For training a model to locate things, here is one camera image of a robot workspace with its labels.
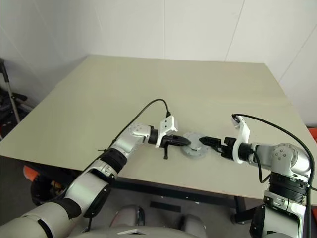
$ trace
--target gray circular plate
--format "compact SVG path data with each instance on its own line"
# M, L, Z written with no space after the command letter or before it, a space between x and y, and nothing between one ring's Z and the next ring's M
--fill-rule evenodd
M199 139L204 137L203 134L197 132L188 132L183 135L191 144L182 146L182 152L192 158L201 158L208 152L208 146L202 144Z

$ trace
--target table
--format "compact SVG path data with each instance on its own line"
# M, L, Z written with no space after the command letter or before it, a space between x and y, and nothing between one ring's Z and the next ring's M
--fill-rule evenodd
M230 115L269 120L297 135L317 160L317 146L269 69L262 63L182 61L89 56L1 143L1 155L41 164L84 169L149 101L164 98L178 120L179 133L236 137ZM138 119L156 128L165 116L153 104ZM250 142L297 143L261 122L246 119ZM262 199L267 184L258 170L210 150L204 158L180 148L144 145L119 176L206 192ZM311 203L317 205L317 193Z

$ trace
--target gray floor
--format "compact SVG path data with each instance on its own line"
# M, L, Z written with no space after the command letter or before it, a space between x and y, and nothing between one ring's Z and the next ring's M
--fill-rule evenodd
M22 173L23 164L13 159L0 159L0 224L22 215L24 212L35 207L30 197L31 183ZM181 206L181 213L150 207L150 201L165 202ZM261 202L248 199L247 208L252 208ZM177 228L182 214L199 216L207 227L209 237L242 238L250 237L249 225L234 225L230 222L230 215L234 212L226 207L195 203L168 197L153 196L144 193L113 189L101 210L100 214L93 219L92 228L108 226L120 207L137 204L145 210L146 225L166 226ZM74 234L80 232L87 225L83 220L74 230Z

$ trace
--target white wall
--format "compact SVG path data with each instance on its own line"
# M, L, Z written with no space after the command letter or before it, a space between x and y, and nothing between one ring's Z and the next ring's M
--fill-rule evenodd
M36 104L87 54L264 62L317 124L317 0L1 0L0 54Z

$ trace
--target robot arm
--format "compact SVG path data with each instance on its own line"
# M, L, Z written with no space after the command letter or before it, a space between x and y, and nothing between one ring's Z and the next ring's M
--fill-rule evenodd
M221 155L236 163L247 162L259 168L271 171L267 177L269 189L264 192L264 205L256 209L250 226L254 238L283 234L291 238L301 238L306 207L303 199L306 195L310 162L307 154L299 147L289 143L268 145L248 143L250 130L243 117L233 118L233 124L239 130L237 138L226 137L224 143L212 137L200 138L207 146L221 150Z
M44 203L1 226L0 237L6 238L62 238L70 234L82 217L96 216L104 205L110 185L117 178L133 152L144 143L166 146L190 143L179 136L172 115L165 118L160 129L141 123L131 124L119 138L77 177L60 200Z

